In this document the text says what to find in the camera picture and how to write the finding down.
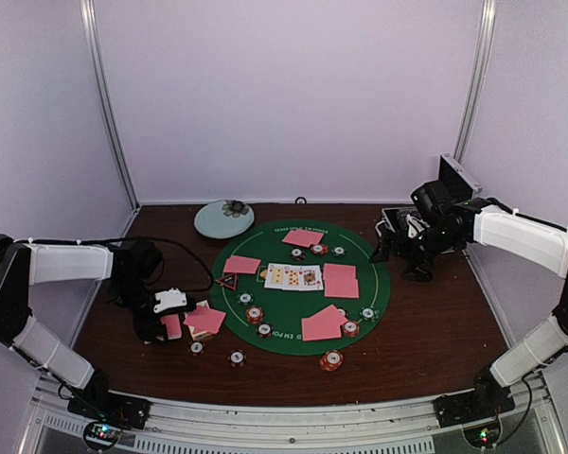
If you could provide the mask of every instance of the white robotic arm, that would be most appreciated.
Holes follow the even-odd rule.
[[[475,215],[473,240],[523,257],[544,266],[562,279],[568,273],[568,228],[566,232],[521,218],[496,205]],[[496,381],[507,387],[533,369],[546,366],[559,351],[568,347],[568,334],[550,315],[530,331],[518,344],[490,366]]]
[[[98,410],[109,414],[114,405],[120,413],[120,407],[131,407],[131,402],[124,405],[115,402],[118,397],[110,398],[107,375],[32,315],[28,288],[47,282],[109,279],[122,305],[133,313],[137,336],[143,341],[164,341],[168,336],[161,318],[193,310],[195,303],[175,289],[155,295],[149,292],[144,280],[162,260],[150,241],[136,241],[124,248],[81,241],[13,241],[0,235],[0,341],[55,376],[79,398],[80,413],[92,415],[91,410]]]

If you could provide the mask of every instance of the wooden table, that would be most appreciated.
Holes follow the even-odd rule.
[[[310,218],[345,227],[376,244],[377,205],[253,206],[256,223]],[[130,236],[165,236],[182,241],[212,266],[224,244],[193,228],[199,206],[144,207]],[[198,287],[202,269],[184,253],[160,245],[167,261],[160,288]],[[401,279],[402,261],[389,263],[391,299],[379,325],[343,351],[344,365],[322,371],[318,357],[275,355],[240,340],[225,326],[206,351],[193,357],[189,338],[144,345],[132,315],[106,304],[101,294],[90,310],[76,350],[105,370],[112,389],[206,404],[315,406],[382,402],[450,393],[472,386],[476,372],[501,355],[506,345],[488,303],[463,256],[440,256],[435,279],[421,284]],[[199,300],[208,293],[194,295]],[[248,359],[241,369],[227,360],[233,349]]]

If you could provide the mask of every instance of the green felt mat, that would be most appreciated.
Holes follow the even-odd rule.
[[[346,248],[346,255],[335,257],[331,253],[314,255],[304,249],[306,259],[294,261],[290,256],[293,246],[282,243],[282,238],[292,229],[302,228],[324,233],[322,243],[330,250],[335,246]],[[360,236],[349,230],[327,222],[314,220],[285,220],[270,222],[248,231],[232,240],[221,252],[213,272],[222,276],[225,260],[231,255],[243,255],[261,259],[257,275],[240,275],[238,289],[232,291],[215,285],[211,290],[213,306],[225,311],[225,324],[243,340],[274,353],[284,355],[321,355],[327,350],[340,350],[366,336],[379,322],[389,302],[389,273],[383,263],[368,263],[372,247]],[[261,271],[269,263],[291,265],[320,265],[338,263],[355,265],[360,285],[360,299],[325,298],[324,291],[291,291],[264,288],[260,278]],[[237,301],[237,295],[250,292],[254,296],[252,306],[263,308],[264,322],[274,326],[274,335],[262,339],[257,335],[257,327],[246,320],[246,309]],[[335,305],[346,309],[348,318],[360,322],[360,335],[355,338],[342,337],[336,340],[303,342],[301,319],[310,317],[326,306]],[[379,311],[374,322],[362,321],[360,311],[363,307],[373,307]]]

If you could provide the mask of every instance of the white backdrop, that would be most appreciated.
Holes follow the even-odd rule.
[[[101,122],[80,1],[0,0],[0,232],[117,236],[130,215]],[[70,343],[89,289],[40,284],[30,292],[34,315]],[[0,454],[17,452],[37,379],[0,345]]]
[[[407,201],[453,152],[481,8],[97,2],[139,199]]]
[[[486,83],[465,166],[493,196],[568,225],[568,1],[497,2]],[[509,253],[475,248],[512,337],[559,300],[563,282]],[[545,377],[568,438],[568,354]]]

